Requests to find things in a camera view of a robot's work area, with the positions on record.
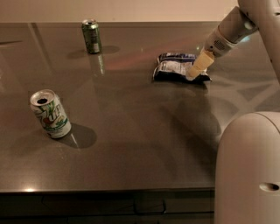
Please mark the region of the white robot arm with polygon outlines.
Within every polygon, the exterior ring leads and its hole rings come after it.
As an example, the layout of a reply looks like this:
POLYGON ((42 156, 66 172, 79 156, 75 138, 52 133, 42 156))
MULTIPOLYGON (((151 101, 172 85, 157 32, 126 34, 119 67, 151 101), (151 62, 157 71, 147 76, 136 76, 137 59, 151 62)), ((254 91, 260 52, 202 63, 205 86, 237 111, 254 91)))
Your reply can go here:
MULTIPOLYGON (((238 0, 207 38, 196 78, 243 38, 259 32, 280 81, 280 0, 238 0)), ((280 224, 280 113, 255 112, 224 130, 216 159, 214 224, 280 224)))

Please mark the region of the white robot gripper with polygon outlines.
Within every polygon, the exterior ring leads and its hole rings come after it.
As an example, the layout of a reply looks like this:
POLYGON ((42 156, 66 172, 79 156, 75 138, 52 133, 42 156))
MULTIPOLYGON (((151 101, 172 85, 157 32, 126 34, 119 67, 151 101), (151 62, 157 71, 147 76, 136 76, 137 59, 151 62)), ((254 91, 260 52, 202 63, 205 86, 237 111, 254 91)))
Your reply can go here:
POLYGON ((227 54, 235 47, 235 44, 225 39, 219 27, 216 27, 208 36, 204 44, 204 49, 193 62, 192 66, 187 72, 187 78, 192 81, 201 73, 205 72, 213 63, 214 57, 219 58, 227 54))

